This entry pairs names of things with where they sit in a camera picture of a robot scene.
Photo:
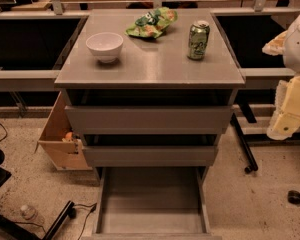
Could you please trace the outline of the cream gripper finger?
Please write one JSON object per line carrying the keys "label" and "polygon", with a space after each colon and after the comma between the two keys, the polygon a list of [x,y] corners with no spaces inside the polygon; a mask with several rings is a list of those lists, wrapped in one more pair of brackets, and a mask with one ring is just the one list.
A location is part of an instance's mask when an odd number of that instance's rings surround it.
{"label": "cream gripper finger", "polygon": [[282,55],[284,51],[284,41],[286,38],[286,34],[287,32],[283,31],[271,41],[266,43],[262,48],[262,52],[271,56]]}
{"label": "cream gripper finger", "polygon": [[267,136],[285,140],[300,128],[300,74],[289,81],[280,80],[275,95],[275,111],[270,119]]}

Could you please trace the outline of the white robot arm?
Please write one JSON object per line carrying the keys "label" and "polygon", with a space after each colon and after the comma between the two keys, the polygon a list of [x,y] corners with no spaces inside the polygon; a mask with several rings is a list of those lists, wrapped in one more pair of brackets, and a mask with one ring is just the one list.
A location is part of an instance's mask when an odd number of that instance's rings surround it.
{"label": "white robot arm", "polygon": [[282,55],[284,65],[295,72],[289,81],[280,80],[275,95],[275,111],[267,136],[285,140],[300,128],[300,15],[289,28],[262,48],[268,55]]}

